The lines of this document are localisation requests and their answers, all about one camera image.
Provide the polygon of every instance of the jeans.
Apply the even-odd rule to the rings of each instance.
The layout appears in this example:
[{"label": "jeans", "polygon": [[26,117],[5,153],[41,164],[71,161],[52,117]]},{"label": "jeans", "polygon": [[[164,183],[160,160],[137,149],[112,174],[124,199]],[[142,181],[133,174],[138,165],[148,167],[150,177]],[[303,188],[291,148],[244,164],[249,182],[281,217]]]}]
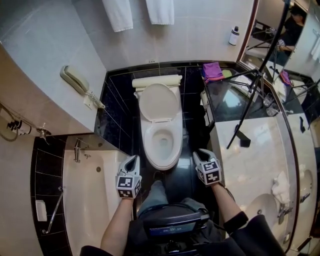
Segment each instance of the jeans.
[{"label": "jeans", "polygon": [[275,58],[276,58],[276,64],[284,67],[289,59],[289,56],[286,55],[283,51],[277,51],[276,56],[274,53],[272,53],[272,55],[269,58],[269,61],[274,62]]},{"label": "jeans", "polygon": [[[195,211],[199,209],[206,209],[204,204],[199,203],[189,197],[183,199],[181,203],[192,207]],[[150,207],[165,205],[165,204],[168,204],[165,187],[161,180],[156,180],[151,186],[149,195],[141,204],[139,211],[137,213],[137,216],[139,217],[144,210]]]}]

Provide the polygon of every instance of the toilet seat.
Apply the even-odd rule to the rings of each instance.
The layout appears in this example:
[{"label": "toilet seat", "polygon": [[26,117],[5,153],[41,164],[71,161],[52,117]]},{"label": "toilet seat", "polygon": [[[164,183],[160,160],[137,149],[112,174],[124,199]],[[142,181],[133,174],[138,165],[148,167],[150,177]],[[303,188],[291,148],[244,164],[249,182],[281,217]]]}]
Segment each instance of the toilet seat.
[{"label": "toilet seat", "polygon": [[[155,134],[158,133],[158,138],[168,137],[168,134],[172,138],[172,149],[170,154],[167,157],[159,154],[159,148],[156,148],[159,145],[157,144],[158,139],[155,138]],[[160,122],[150,125],[150,128],[147,129],[144,133],[144,149],[148,158],[152,161],[152,163],[157,166],[159,170],[163,168],[171,167],[172,163],[175,164],[175,161],[181,154],[182,149],[182,135],[181,131],[178,127],[170,124],[170,122]]]}]

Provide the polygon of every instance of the wall outlet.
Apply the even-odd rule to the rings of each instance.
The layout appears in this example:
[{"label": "wall outlet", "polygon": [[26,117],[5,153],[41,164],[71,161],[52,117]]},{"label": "wall outlet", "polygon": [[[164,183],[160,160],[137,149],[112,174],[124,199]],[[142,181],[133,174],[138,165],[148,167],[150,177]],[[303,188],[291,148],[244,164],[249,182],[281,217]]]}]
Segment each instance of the wall outlet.
[{"label": "wall outlet", "polygon": [[146,60],[147,64],[152,64],[152,63],[157,63],[157,62],[158,62],[158,60],[156,58],[150,58],[150,59]]}]

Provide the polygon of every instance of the bathtub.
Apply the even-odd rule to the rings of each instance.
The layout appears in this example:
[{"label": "bathtub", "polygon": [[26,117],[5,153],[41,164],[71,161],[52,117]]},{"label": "bathtub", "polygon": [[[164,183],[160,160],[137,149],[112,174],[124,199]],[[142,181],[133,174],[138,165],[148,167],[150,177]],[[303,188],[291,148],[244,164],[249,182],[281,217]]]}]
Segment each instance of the bathtub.
[{"label": "bathtub", "polygon": [[117,150],[82,150],[80,162],[75,162],[73,150],[64,152],[63,208],[73,256],[80,255],[83,246],[100,247],[120,202],[115,176],[126,157]]}]

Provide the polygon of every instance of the toilet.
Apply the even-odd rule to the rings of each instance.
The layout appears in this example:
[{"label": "toilet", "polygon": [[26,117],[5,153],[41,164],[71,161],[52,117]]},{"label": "toilet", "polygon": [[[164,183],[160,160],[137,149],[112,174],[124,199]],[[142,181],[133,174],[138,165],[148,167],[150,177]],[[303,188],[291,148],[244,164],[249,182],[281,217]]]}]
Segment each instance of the toilet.
[{"label": "toilet", "polygon": [[182,151],[181,75],[134,79],[146,158],[158,170],[172,168]]}]

